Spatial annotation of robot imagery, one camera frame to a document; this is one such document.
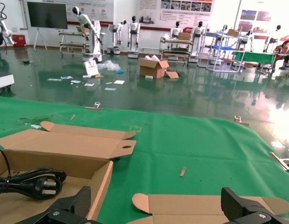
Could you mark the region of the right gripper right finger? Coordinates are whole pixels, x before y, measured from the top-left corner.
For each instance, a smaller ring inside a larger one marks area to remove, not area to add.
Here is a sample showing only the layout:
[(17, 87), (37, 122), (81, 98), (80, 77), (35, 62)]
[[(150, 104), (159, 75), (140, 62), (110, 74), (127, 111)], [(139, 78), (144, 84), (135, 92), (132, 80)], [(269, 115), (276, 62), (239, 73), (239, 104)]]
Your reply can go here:
[(221, 209), (229, 224), (289, 224), (257, 201), (245, 199), (229, 187), (221, 189)]

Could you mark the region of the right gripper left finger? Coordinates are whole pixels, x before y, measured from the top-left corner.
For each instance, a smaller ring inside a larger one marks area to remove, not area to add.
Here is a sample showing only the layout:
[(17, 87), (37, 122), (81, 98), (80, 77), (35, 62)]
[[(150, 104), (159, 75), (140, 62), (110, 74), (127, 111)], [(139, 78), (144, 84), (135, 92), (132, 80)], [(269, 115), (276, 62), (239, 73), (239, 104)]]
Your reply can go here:
[(84, 186), (74, 196), (57, 199), (44, 212), (21, 220), (19, 224), (96, 224), (86, 216), (91, 206), (91, 187)]

